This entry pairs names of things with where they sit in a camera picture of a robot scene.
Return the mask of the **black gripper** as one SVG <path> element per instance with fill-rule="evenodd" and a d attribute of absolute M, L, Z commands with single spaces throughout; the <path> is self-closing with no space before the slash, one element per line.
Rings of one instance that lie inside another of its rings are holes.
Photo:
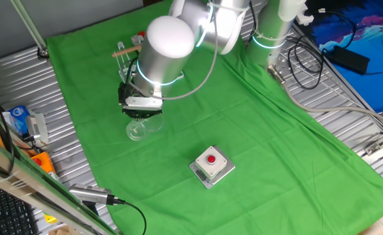
<path fill-rule="evenodd" d="M 142 122 L 145 125 L 161 125 L 162 111 L 158 110 L 122 110 L 122 113 L 130 118 L 129 124 Z"/>

